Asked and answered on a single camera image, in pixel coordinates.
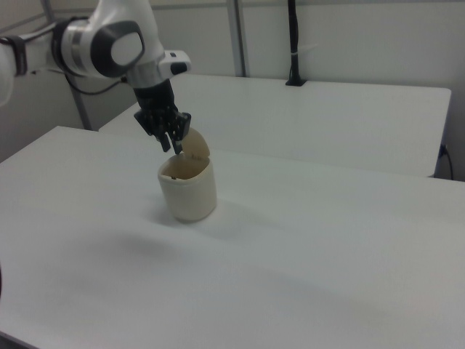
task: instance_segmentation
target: cup lid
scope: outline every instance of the cup lid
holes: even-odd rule
[[[207,159],[210,156],[210,149],[205,139],[199,131],[189,128],[189,133],[182,140],[182,151],[195,158]]]

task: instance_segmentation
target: white wall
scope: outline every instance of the white wall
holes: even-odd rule
[[[90,15],[97,3],[98,0],[51,1],[56,17]],[[154,15],[162,44],[166,49],[186,51],[193,62],[191,73],[235,75],[225,0],[152,0],[151,3],[156,5]],[[78,78],[79,87],[90,91],[102,89],[111,83]],[[136,103],[134,93],[128,86],[118,86],[100,96],[82,96],[82,99],[93,129],[99,129]]]
[[[465,180],[465,2],[307,5],[297,13],[300,44],[318,44],[300,57],[307,79],[450,88],[445,141]],[[287,7],[246,1],[244,22],[251,76],[286,79]]]
[[[15,25],[42,14],[40,1],[3,0],[0,32],[28,33],[46,23],[45,16],[25,25]],[[63,78],[53,73],[39,73],[15,79],[11,100],[0,108],[0,162],[27,146],[55,126],[82,127],[73,96]]]

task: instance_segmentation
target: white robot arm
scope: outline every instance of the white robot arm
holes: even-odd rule
[[[42,70],[74,76],[123,78],[134,89],[135,115],[163,150],[179,153],[190,115],[174,104],[169,79],[190,70],[183,51],[166,51],[148,0],[100,0],[90,18],[71,18],[23,36],[0,38],[0,105],[13,76]]]

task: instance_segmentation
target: black cable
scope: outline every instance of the black cable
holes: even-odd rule
[[[448,157],[448,160],[449,160],[450,180],[453,180],[452,160],[450,160],[450,154],[449,154],[449,152],[448,152],[447,147],[444,149],[444,154]]]
[[[96,92],[88,92],[88,91],[83,91],[82,89],[79,89],[77,86],[75,86],[68,75],[65,74],[65,78],[66,78],[66,81],[69,83],[69,85],[71,86],[72,89],[74,89],[75,91],[83,94],[83,95],[86,95],[86,96],[97,96],[97,95],[101,95],[102,93],[105,93],[105,92],[108,92],[110,91],[113,87],[116,87],[118,86],[119,84],[121,84],[121,81],[117,81],[115,82],[114,84],[111,84],[109,87],[106,87],[104,89],[101,89],[100,91],[96,91]]]
[[[27,42],[29,42],[29,41],[35,40],[35,39],[37,39],[37,38],[40,38],[41,36],[44,36],[44,35],[46,35],[46,34],[48,34],[48,33],[51,33],[52,31],[53,31],[53,28],[48,29],[48,30],[46,30],[46,31],[40,31],[40,32],[38,32],[38,33],[37,33],[36,35],[34,35],[34,36],[31,36],[31,37],[29,37],[29,38],[23,39],[23,41],[24,41],[25,43],[27,43]],[[9,42],[8,40],[3,39],[3,38],[0,38],[0,43],[6,44],[6,45],[11,45],[10,42]]]

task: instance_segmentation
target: black stand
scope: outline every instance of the black stand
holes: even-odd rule
[[[302,86],[306,80],[302,80],[299,75],[299,24],[297,23],[296,0],[288,0],[289,11],[289,33],[291,35],[291,73],[289,80],[286,82],[288,86]]]

